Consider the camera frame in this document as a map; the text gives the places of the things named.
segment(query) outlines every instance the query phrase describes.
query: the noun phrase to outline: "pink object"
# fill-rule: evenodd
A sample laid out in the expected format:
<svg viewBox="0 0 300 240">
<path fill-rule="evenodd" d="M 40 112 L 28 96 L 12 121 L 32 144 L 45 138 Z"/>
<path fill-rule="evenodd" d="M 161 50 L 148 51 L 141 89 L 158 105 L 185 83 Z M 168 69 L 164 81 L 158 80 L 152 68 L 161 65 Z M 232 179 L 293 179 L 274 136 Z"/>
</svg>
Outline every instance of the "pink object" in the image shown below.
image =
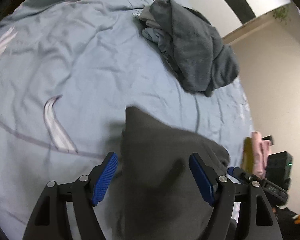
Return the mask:
<svg viewBox="0 0 300 240">
<path fill-rule="evenodd" d="M 266 176 L 268 156 L 271 154 L 271 141 L 262 140 L 260 132 L 255 131 L 251 135 L 253 168 L 252 173 L 261 179 Z"/>
</svg>

